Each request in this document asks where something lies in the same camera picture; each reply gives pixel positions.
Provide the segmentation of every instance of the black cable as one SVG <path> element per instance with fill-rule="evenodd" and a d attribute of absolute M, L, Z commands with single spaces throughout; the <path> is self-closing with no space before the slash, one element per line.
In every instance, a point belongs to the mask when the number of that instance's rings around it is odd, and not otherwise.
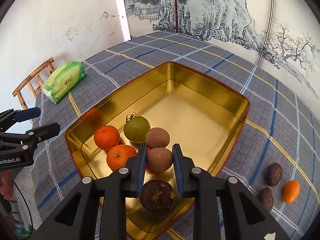
<path fill-rule="evenodd" d="M 31 220 L 31 231 L 30 231 L 30 234 L 29 234 L 26 238 L 23 239 L 23 240 L 27 240 L 27 239 L 29 239 L 29 238 L 32 236 L 32 234 L 33 234 L 33 221 L 32 221 L 31 212 L 30 212 L 29 206 L 28 206 L 28 204 L 27 204 L 27 202 L 26 202 L 26 199 L 24 198 L 21 190 L 19 189 L 19 187 L 17 186 L 17 184 L 14 182 L 14 180 L 12 180 L 12 182 L 13 182 L 13 184 L 16 186 L 16 188 L 18 189 L 18 191 L 20 192 L 20 195 L 21 195 L 21 197 L 23 198 L 23 201 L 25 202 L 25 204 L 26 204 L 26 206 L 27 206 L 27 208 L 28 208 L 28 212 L 29 212 L 29 216 L 30 216 L 30 220 Z"/>

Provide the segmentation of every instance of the green fruit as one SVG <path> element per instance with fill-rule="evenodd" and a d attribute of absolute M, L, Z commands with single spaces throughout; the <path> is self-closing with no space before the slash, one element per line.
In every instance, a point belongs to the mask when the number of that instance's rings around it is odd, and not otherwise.
<path fill-rule="evenodd" d="M 146 134 L 150 130 L 150 124 L 143 116 L 130 119 L 124 126 L 124 135 L 132 142 L 145 142 Z"/>

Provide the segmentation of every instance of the gold metal tray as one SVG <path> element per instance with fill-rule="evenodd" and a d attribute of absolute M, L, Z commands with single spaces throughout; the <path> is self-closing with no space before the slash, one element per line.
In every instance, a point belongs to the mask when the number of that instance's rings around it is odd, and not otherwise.
<path fill-rule="evenodd" d="M 168 149 L 179 143 L 196 166 L 217 175 L 240 134 L 249 101 L 223 83 L 175 62 L 164 63 L 120 87 L 82 115 L 66 131 L 66 141 L 81 176 L 95 179 L 112 171 L 107 153 L 97 148 L 94 132 L 103 125 L 115 126 L 122 143 L 138 149 L 123 134 L 126 116 L 135 112 L 170 134 Z M 146 171 L 145 182 L 163 179 L 175 192 L 174 206 L 162 214 L 145 210 L 138 199 L 126 200 L 127 233 L 134 239 L 154 239 L 166 231 L 193 204 L 182 199 L 173 167 L 161 174 Z"/>

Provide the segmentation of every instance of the wooden chair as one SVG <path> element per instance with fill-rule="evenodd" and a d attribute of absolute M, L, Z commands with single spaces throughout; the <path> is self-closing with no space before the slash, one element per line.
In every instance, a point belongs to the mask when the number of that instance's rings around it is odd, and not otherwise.
<path fill-rule="evenodd" d="M 30 75 L 28 75 L 22 82 L 20 85 L 18 85 L 18 87 L 15 89 L 15 91 L 12 93 L 12 95 L 18 96 L 18 99 L 20 101 L 20 104 L 22 105 L 23 109 L 28 109 L 28 106 L 26 104 L 26 102 L 23 99 L 23 96 L 21 94 L 21 89 L 23 87 L 25 87 L 25 85 L 28 86 L 33 98 L 36 100 L 37 95 L 40 94 L 41 92 L 41 88 L 42 85 L 44 84 L 42 78 L 40 77 L 39 73 L 44 70 L 45 68 L 48 68 L 50 74 L 52 74 L 54 72 L 54 68 L 52 66 L 52 62 L 54 62 L 53 57 L 49 58 L 46 62 L 42 63 L 39 67 L 37 67 L 34 71 L 32 71 L 32 73 Z M 40 86 L 38 86 L 36 89 L 33 88 L 32 84 L 31 84 L 31 80 L 33 78 L 36 78 L 40 84 Z"/>

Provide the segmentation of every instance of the white wall stain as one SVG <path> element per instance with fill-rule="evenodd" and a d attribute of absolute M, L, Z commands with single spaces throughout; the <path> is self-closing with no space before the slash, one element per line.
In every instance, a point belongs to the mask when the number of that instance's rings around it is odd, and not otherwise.
<path fill-rule="evenodd" d="M 78 32 L 79 32 L 79 30 L 77 30 L 75 27 L 70 27 L 70 28 L 68 28 L 67 31 L 66 31 L 66 36 L 68 37 L 68 39 L 69 39 L 70 41 L 73 41 L 74 38 L 75 38 L 77 35 L 79 35 Z"/>
<path fill-rule="evenodd" d="M 108 13 L 105 11 L 105 12 L 103 12 L 103 14 L 101 15 L 100 20 L 103 20 L 103 18 L 108 19 L 109 16 L 110 16 L 110 17 L 116 17 L 115 15 L 110 15 L 110 14 L 108 14 Z"/>

